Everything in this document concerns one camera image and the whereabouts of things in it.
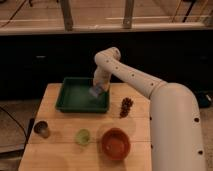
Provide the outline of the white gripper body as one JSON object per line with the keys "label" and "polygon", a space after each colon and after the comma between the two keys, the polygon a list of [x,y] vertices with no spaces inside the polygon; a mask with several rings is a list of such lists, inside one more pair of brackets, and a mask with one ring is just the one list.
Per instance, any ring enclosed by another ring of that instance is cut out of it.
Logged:
{"label": "white gripper body", "polygon": [[110,86],[111,74],[99,67],[96,68],[93,77],[93,85],[99,84],[104,91]]}

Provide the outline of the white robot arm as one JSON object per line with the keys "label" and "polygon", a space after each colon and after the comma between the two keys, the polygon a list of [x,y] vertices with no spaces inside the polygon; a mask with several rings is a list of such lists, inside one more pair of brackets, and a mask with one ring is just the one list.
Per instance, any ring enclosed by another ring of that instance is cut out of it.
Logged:
{"label": "white robot arm", "polygon": [[120,62],[118,48],[95,54],[93,84],[109,89],[116,76],[150,100],[152,171],[206,171],[200,111],[193,92]]}

